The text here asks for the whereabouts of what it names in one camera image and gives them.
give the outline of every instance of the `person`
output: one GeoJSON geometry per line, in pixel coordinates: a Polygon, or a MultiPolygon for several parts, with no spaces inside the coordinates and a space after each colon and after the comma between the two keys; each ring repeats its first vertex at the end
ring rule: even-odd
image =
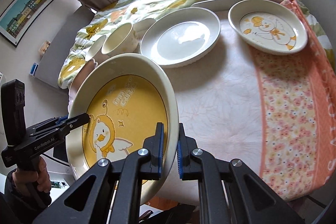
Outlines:
{"type": "Polygon", "coordinates": [[[40,172],[14,169],[8,173],[4,195],[0,193],[0,222],[31,224],[43,211],[31,197],[26,183],[37,181],[37,189],[45,193],[51,190],[51,181],[45,160],[40,157],[40,172]]]}

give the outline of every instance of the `floral pattern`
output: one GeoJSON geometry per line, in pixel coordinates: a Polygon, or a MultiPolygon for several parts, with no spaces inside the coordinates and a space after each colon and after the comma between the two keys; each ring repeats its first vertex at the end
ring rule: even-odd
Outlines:
{"type": "Polygon", "coordinates": [[[316,162],[316,116],[308,73],[297,54],[251,51],[265,111],[261,177],[283,199],[297,198],[311,188],[316,162]]]}

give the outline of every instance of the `floral comforter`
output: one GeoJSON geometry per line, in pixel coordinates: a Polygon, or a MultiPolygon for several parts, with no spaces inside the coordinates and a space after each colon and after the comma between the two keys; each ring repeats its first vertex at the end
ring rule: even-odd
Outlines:
{"type": "MultiPolygon", "coordinates": [[[[109,36],[119,25],[127,22],[136,23],[146,18],[158,20],[175,10],[190,7],[205,0],[120,0],[97,12],[89,26],[78,31],[75,44],[64,61],[59,73],[58,85],[62,89],[70,86],[80,69],[85,64],[85,55],[91,45],[102,35],[109,36]]],[[[332,67],[335,68],[333,50],[328,37],[315,17],[300,3],[309,25],[322,44],[332,67]]]]}

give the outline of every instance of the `yellow plate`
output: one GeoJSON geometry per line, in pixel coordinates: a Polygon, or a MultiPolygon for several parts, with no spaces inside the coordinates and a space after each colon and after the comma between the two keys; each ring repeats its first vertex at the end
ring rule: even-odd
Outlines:
{"type": "Polygon", "coordinates": [[[141,203],[160,189],[174,161],[179,114],[174,90],[164,71],[139,54],[122,54],[99,65],[80,87],[69,117],[82,112],[89,124],[67,136],[67,154],[78,179],[98,159],[125,158],[154,135],[156,123],[165,125],[162,178],[142,186],[141,203]]]}

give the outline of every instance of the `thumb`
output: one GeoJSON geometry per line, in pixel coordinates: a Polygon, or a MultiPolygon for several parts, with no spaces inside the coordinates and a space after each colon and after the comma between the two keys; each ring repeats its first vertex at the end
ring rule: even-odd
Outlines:
{"type": "Polygon", "coordinates": [[[36,171],[15,171],[13,181],[15,184],[26,184],[37,181],[39,175],[36,171]]]}

